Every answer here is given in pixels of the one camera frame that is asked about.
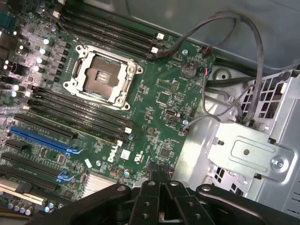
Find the black RAM slot white latch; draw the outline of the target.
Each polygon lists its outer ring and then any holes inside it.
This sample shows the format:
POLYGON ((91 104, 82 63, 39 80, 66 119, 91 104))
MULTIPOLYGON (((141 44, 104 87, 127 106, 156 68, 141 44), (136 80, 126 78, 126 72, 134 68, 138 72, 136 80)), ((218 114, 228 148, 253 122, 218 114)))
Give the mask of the black RAM slot white latch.
POLYGON ((135 28, 129 27, 113 21, 110 18, 105 18, 101 16, 95 16, 83 12, 75 12, 71 10, 66 10, 61 13, 61 18, 65 22, 70 22, 72 25, 80 25, 84 28, 90 28, 92 30, 98 31, 108 31, 113 34, 120 34, 126 37, 135 37, 143 41, 158 40, 162 41, 165 38, 163 33, 149 34, 145 31, 137 30, 135 28))
POLYGON ((152 48, 159 48, 156 40, 150 38, 142 39, 140 36, 122 34, 121 31, 112 31, 107 27, 94 27, 85 22, 62 22, 63 27, 70 33, 83 39, 104 45, 126 53, 146 55, 152 48))
POLYGON ((127 136, 125 134, 119 135, 113 132, 104 131, 104 129, 100 128, 98 125, 94 125, 79 118, 73 118, 68 114, 64 115, 62 112, 58 112, 54 109, 40 106, 33 108, 29 106, 23 106, 22 109, 24 112, 35 117, 39 117, 60 127, 65 127, 108 144, 117 144, 120 146, 126 143, 125 138, 127 136))
POLYGON ((53 110, 65 118, 81 122, 106 135, 122 137, 132 133, 133 121, 124 116, 53 91, 43 90, 33 93, 30 105, 48 111, 53 110))

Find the silver finned heat sink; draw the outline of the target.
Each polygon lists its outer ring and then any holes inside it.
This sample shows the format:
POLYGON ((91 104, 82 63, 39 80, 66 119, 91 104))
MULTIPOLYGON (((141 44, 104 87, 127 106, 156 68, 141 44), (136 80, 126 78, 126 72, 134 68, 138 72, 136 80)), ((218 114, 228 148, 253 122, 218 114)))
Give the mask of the silver finned heat sink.
POLYGON ((90 172, 87 176, 81 198, 85 198, 116 183, 117 180, 105 177, 95 172, 90 172))

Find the black power connector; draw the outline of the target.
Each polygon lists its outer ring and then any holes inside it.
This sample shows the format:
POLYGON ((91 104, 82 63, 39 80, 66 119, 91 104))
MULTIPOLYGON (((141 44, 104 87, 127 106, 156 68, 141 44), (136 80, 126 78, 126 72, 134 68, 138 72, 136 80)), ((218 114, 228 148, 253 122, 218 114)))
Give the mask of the black power connector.
POLYGON ((162 183, 166 183, 171 180, 171 168, 168 164, 156 164, 155 162, 150 162, 147 166, 147 171, 149 173, 150 180, 162 183))

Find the white expansion slot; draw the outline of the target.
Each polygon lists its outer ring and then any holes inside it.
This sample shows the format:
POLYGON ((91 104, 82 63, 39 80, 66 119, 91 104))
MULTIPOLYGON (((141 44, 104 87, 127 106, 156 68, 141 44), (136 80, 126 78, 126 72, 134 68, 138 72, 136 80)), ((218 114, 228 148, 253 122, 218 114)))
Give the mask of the white expansion slot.
POLYGON ((21 184, 14 183, 6 179, 0 179, 0 191, 4 193, 19 197, 23 200, 38 205, 42 205, 46 201, 46 198, 43 198, 36 194, 31 194, 30 190, 31 190, 30 185, 28 185, 28 187, 22 188, 21 184))

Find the blue expansion slot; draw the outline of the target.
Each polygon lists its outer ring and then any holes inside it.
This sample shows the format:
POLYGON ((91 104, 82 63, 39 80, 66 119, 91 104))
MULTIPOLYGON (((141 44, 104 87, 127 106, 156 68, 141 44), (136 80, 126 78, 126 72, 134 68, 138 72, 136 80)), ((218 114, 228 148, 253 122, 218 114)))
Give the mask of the blue expansion slot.
POLYGON ((44 145, 48 148, 63 152, 65 155, 68 156, 79 155, 84 151, 84 149, 77 149, 73 145, 67 145, 65 143, 61 143, 59 141, 45 137, 35 132, 31 132, 21 127, 11 127, 10 133, 28 139, 30 141, 36 142, 38 144, 44 145))

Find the short black expansion slot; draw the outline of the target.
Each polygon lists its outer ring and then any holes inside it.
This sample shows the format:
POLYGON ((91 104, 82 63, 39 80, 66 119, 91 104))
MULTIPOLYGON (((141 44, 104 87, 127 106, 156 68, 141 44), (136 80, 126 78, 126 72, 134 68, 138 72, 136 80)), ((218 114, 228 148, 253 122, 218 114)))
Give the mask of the short black expansion slot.
POLYGON ((28 147, 27 144, 14 139, 6 140, 5 145, 7 147, 13 148, 15 150, 20 150, 20 151, 26 150, 28 147))

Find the perforated metal drive cage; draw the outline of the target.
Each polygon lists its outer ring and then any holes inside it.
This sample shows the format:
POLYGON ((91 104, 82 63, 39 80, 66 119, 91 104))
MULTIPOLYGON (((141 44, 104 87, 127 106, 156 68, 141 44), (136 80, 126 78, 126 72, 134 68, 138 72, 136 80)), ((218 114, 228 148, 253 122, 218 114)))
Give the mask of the perforated metal drive cage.
MULTIPOLYGON (((232 92, 241 95, 238 108, 220 117, 220 122, 241 124, 252 100, 252 86, 236 86, 232 92)), ((205 181, 240 196, 300 218, 300 71, 288 70, 263 78, 254 118, 243 125, 269 136, 268 142, 291 150, 294 160, 284 181, 255 174, 249 178, 218 167, 209 159, 205 181)))

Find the green Dell motherboard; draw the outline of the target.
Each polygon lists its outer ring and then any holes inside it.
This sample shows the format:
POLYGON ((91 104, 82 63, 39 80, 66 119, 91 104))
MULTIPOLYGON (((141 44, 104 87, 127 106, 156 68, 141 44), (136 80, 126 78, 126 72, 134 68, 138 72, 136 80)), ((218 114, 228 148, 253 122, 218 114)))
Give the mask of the green Dell motherboard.
POLYGON ((42 205, 38 205, 0 191, 0 210, 11 210, 22 216, 31 216, 37 211, 51 213, 81 199, 90 172, 132 187, 137 181, 148 178, 147 166, 150 162, 168 164, 173 170, 188 133, 183 120, 190 122, 195 116, 201 99, 203 76, 211 71, 215 59, 207 52, 207 48, 190 42, 184 42, 171 57, 157 59, 158 53, 176 42, 176 38, 168 34, 165 34, 164 40, 159 41, 158 49, 152 48, 155 57, 153 61, 140 59, 70 33, 62 26, 61 13, 66 10, 110 18, 149 34, 162 33, 103 10, 85 12, 82 0, 0 0, 0 165, 59 185, 52 192, 0 173, 0 179, 21 184, 22 188, 30 185, 31 194, 46 198, 42 205), (79 56, 75 50, 78 45, 91 45, 133 59, 143 68, 143 73, 134 76, 129 89, 129 110, 113 110, 76 97, 63 88, 63 83, 70 80, 79 56), (188 50, 188 55, 182 54, 184 49, 188 50), (189 62, 197 66, 196 76, 192 79, 181 75, 181 68, 189 62), (119 146, 57 125, 78 135, 76 139, 70 140, 15 120, 15 114, 21 113, 49 122, 23 111, 23 106, 28 106, 27 100, 36 88, 75 97, 120 114, 134 122, 132 134, 125 144, 119 146), (79 155, 68 156, 10 133, 11 127, 24 128, 84 151, 79 155), (27 149, 20 151, 7 147, 5 142, 10 139, 27 144, 27 149), (159 155, 162 148, 171 151, 168 158, 159 155), (123 149, 131 151, 128 160, 120 158, 123 149), (69 177, 74 178, 57 182, 53 176, 2 159, 1 155, 5 152, 66 171, 69 177), (96 166, 97 160, 101 161, 101 166, 96 166))

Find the silver CPU socket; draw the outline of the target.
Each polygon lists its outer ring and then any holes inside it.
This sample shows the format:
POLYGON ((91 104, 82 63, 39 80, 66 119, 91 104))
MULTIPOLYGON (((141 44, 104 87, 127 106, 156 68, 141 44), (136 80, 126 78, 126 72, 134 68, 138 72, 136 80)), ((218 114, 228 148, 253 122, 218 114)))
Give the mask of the silver CPU socket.
POLYGON ((127 95, 135 75, 143 68, 133 59, 91 45, 78 45, 79 54, 69 81, 70 94, 113 110, 129 110, 127 95))

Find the round coin cell battery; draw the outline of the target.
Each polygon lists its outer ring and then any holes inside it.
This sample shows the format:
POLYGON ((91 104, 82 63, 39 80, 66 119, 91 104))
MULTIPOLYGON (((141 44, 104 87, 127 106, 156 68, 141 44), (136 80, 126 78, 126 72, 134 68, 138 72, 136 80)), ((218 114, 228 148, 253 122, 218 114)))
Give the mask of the round coin cell battery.
POLYGON ((181 68, 181 75, 186 79, 192 79, 196 76, 197 66, 194 62, 189 62, 181 68))

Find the grey metal PC case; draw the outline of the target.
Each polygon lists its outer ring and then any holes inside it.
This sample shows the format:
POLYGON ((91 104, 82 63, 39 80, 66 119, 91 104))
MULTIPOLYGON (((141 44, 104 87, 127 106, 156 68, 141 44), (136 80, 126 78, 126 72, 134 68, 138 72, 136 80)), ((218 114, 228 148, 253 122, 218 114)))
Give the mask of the grey metal PC case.
MULTIPOLYGON (((207 15, 229 9, 250 17, 257 25, 265 50, 267 76, 288 70, 300 71, 300 0, 82 0, 85 12, 105 10, 178 35, 207 15)), ((210 113, 225 115, 220 94, 208 93, 210 113)), ((206 152, 220 121, 201 118, 190 124, 176 164, 174 178, 196 188, 209 168, 206 152)))

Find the silver metal bracket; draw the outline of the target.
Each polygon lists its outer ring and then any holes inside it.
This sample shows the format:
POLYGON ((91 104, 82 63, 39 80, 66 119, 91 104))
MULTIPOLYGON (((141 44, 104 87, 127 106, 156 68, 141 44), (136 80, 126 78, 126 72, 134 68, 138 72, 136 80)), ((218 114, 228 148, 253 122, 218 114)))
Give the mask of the silver metal bracket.
POLYGON ((255 174, 282 182, 294 160, 291 150, 268 142, 269 136, 234 122, 219 122, 210 140, 208 159, 218 167, 252 178, 255 174), (282 159, 276 168, 275 159, 282 159))

